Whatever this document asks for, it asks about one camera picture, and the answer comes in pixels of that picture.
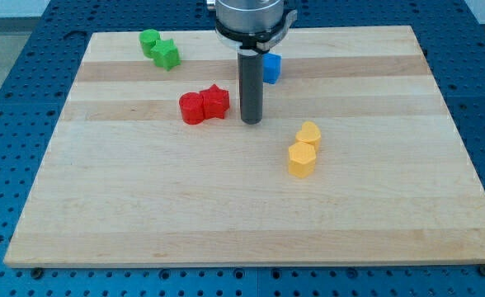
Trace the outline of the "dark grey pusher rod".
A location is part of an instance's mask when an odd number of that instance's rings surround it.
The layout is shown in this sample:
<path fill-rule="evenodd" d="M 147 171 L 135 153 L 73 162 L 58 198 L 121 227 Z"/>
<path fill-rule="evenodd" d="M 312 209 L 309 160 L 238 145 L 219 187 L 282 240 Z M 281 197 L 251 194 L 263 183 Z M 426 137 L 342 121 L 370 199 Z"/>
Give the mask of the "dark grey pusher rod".
<path fill-rule="evenodd" d="M 263 55 L 238 54 L 239 107 L 244 123 L 255 125 L 262 119 Z"/>

